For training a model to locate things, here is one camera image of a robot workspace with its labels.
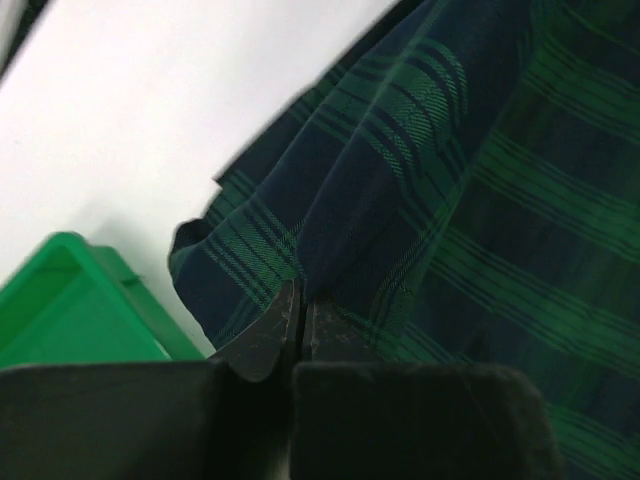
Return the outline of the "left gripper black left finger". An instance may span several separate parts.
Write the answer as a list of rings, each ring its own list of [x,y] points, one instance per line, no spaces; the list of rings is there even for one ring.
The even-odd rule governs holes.
[[[301,287],[202,361],[1,374],[5,479],[285,479]]]

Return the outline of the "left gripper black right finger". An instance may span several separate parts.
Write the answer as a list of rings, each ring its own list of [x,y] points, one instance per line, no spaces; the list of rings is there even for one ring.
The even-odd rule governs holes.
[[[294,479],[559,479],[539,391],[496,364],[386,363],[329,301],[293,372]]]

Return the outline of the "green navy plaid skirt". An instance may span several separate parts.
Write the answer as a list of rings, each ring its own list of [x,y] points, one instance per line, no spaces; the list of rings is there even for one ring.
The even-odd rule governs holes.
[[[282,284],[389,360],[540,389],[572,479],[639,475],[639,5],[402,1],[182,224],[215,348]]]

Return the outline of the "green plastic tray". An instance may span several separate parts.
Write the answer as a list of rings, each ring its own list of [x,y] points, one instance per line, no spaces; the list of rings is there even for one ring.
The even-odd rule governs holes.
[[[112,247],[46,239],[1,288],[1,365],[203,359]]]

